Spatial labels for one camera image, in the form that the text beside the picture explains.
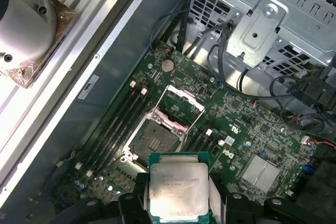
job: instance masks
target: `black cable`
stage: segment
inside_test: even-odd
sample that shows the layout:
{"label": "black cable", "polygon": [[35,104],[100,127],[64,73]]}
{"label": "black cable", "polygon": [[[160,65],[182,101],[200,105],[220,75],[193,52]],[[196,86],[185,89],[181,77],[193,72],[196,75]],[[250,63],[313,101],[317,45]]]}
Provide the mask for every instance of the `black cable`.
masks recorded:
{"label": "black cable", "polygon": [[206,63],[207,63],[207,65],[208,65],[208,67],[209,67],[209,70],[210,70],[211,74],[212,74],[214,77],[217,76],[217,73],[214,71],[214,69],[213,69],[212,66],[211,66],[211,63],[210,63],[210,56],[211,56],[211,54],[213,53],[213,51],[215,50],[215,48],[218,47],[218,46],[219,46],[218,44],[214,44],[214,45],[210,48],[209,53],[208,53],[208,55],[207,55],[207,57],[206,57]]}
{"label": "black cable", "polygon": [[239,92],[238,90],[235,90],[231,86],[228,85],[228,83],[225,80],[225,75],[224,75],[223,57],[224,57],[224,52],[226,51],[226,48],[227,48],[227,41],[228,41],[228,37],[230,33],[231,33],[231,28],[229,24],[226,24],[226,27],[223,29],[222,36],[219,42],[219,48],[218,48],[218,72],[219,72],[219,78],[222,80],[224,88],[233,95],[237,95],[239,97],[253,99],[253,100],[274,100],[274,99],[292,97],[292,95],[290,94],[289,95],[276,95],[276,96],[270,96],[270,97],[260,97],[257,95],[249,95],[249,94],[244,94],[242,92]]}
{"label": "black cable", "polygon": [[[191,0],[186,0],[182,9],[188,8],[190,6]],[[189,13],[184,13],[181,19],[180,29],[178,31],[176,51],[182,52],[183,46],[185,44],[186,34],[187,34],[187,24],[188,24]]]}
{"label": "black cable", "polygon": [[[205,29],[203,32],[201,32],[200,35],[197,35],[197,38],[192,42],[192,44],[184,51],[184,55],[188,55],[190,54],[190,52],[197,46],[197,44],[199,43],[199,41],[201,40],[201,38],[207,34],[210,33],[212,31],[218,31],[221,30],[223,28],[225,28],[227,25],[223,24],[223,25],[219,25],[219,26],[214,26],[208,29]],[[195,58],[195,55],[191,56],[190,59],[193,60]]]}
{"label": "black cable", "polygon": [[318,105],[314,105],[314,109],[316,113],[325,121],[327,125],[329,125],[333,129],[336,129],[336,121],[331,114],[321,109],[321,107]]}
{"label": "black cable", "polygon": [[150,44],[149,44],[149,47],[150,47],[150,50],[151,51],[155,51],[154,48],[153,48],[153,40],[154,40],[154,32],[156,30],[156,27],[159,25],[160,21],[163,20],[164,18],[166,17],[169,17],[171,15],[176,15],[176,14],[179,14],[179,13],[183,13],[183,12],[188,12],[190,9],[183,9],[183,10],[177,10],[175,12],[172,12],[172,13],[168,13],[168,14],[165,14],[163,16],[161,16],[160,18],[158,18],[158,20],[155,22],[153,28],[152,28],[152,31],[151,31],[151,34],[150,34]]}
{"label": "black cable", "polygon": [[245,77],[245,75],[247,74],[248,71],[249,71],[248,69],[245,69],[245,70],[241,73],[241,75],[240,75],[240,77],[239,77],[239,79],[238,79],[238,90],[239,90],[240,92],[243,92],[243,80],[244,80],[244,77]]}
{"label": "black cable", "polygon": [[[294,76],[279,76],[279,77],[273,79],[273,81],[269,85],[269,93],[271,94],[272,97],[276,96],[275,93],[274,93],[274,84],[275,84],[276,81],[278,81],[280,79],[291,79],[291,80],[294,80],[294,81],[299,81],[300,80],[299,78],[294,77]],[[280,110],[282,110],[282,108],[283,108],[282,103],[278,99],[275,99],[275,101],[279,104]]]}

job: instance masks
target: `screw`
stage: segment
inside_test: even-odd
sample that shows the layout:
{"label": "screw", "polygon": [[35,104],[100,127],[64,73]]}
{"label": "screw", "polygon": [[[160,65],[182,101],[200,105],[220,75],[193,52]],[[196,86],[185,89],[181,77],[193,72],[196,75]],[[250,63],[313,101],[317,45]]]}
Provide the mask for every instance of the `screw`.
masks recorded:
{"label": "screw", "polygon": [[266,9],[266,16],[270,17],[274,14],[274,9],[272,7],[268,7]]}
{"label": "screw", "polygon": [[273,199],[271,200],[271,202],[274,204],[274,205],[277,205],[277,206],[281,206],[282,205],[282,202],[278,199]]}
{"label": "screw", "polygon": [[242,196],[240,194],[233,194],[232,197],[234,197],[235,199],[241,199]]}

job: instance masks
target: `white label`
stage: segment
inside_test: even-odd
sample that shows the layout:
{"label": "white label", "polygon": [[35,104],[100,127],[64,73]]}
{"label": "white label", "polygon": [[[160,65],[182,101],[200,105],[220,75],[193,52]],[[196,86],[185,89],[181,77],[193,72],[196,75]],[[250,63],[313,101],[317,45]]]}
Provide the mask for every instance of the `white label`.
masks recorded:
{"label": "white label", "polygon": [[95,74],[91,77],[91,79],[88,81],[88,83],[85,85],[83,91],[79,94],[78,99],[84,100],[88,94],[90,93],[93,86],[98,81],[99,77]]}

